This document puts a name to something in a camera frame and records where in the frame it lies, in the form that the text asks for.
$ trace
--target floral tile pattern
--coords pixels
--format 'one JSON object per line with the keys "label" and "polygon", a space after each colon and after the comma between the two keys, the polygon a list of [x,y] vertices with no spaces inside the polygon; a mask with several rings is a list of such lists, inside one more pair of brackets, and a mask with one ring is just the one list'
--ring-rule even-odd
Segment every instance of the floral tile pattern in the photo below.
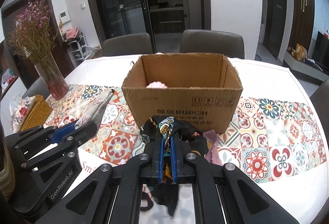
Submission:
{"label": "floral tile pattern", "polygon": [[[125,164],[145,144],[139,136],[120,87],[70,85],[66,96],[55,101],[44,126],[68,124],[82,116],[88,104],[114,88],[96,136],[81,147],[113,164]],[[304,103],[241,97],[227,130],[219,134],[212,162],[234,163],[254,182],[298,175],[327,161],[318,124]]]}

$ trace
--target blue gripper pad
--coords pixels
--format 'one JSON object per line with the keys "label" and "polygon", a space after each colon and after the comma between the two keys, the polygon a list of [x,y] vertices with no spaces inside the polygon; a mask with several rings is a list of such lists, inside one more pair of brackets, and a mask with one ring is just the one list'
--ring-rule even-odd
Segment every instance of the blue gripper pad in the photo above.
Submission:
{"label": "blue gripper pad", "polygon": [[75,123],[78,120],[73,121],[72,123],[66,124],[59,129],[56,129],[54,132],[54,137],[51,139],[52,143],[60,143],[61,138],[63,138],[68,133],[71,133],[75,130]]}
{"label": "blue gripper pad", "polygon": [[163,166],[163,137],[161,138],[160,156],[159,156],[159,184],[162,182],[162,166]]}
{"label": "blue gripper pad", "polygon": [[171,159],[172,181],[174,183],[176,183],[176,181],[177,181],[177,165],[176,165],[175,143],[174,143],[173,136],[170,138],[170,159]]}

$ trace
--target metal bolt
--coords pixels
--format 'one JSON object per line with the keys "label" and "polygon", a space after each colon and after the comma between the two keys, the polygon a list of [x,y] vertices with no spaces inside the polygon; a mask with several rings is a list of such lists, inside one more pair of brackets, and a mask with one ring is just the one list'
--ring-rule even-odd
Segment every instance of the metal bolt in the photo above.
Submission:
{"label": "metal bolt", "polygon": [[111,169],[111,165],[102,164],[99,168],[100,168],[101,171],[106,172],[106,171],[109,171]]}
{"label": "metal bolt", "polygon": [[190,159],[190,160],[194,160],[196,158],[196,154],[195,153],[188,153],[186,155],[186,158]]}
{"label": "metal bolt", "polygon": [[147,160],[150,156],[147,153],[141,153],[139,155],[140,160]]}
{"label": "metal bolt", "polygon": [[232,170],[235,169],[235,165],[232,164],[232,163],[227,163],[227,164],[225,164],[225,168],[226,168],[227,170],[232,171]]}

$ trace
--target pink scrunchie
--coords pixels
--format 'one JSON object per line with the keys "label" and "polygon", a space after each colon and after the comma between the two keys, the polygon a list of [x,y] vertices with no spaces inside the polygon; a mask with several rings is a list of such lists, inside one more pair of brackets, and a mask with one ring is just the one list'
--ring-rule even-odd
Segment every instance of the pink scrunchie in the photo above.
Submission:
{"label": "pink scrunchie", "polygon": [[168,87],[164,83],[156,81],[149,84],[147,88],[168,88]]}

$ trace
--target cardboard box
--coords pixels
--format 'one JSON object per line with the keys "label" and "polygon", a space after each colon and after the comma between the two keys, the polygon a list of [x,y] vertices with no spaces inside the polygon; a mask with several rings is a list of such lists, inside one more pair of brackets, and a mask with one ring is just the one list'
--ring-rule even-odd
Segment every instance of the cardboard box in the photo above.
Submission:
{"label": "cardboard box", "polygon": [[[168,88],[146,88],[154,81]],[[170,115],[202,132],[214,129],[224,133],[242,85],[232,64],[221,54],[152,54],[138,59],[122,91],[139,128],[153,115]]]}

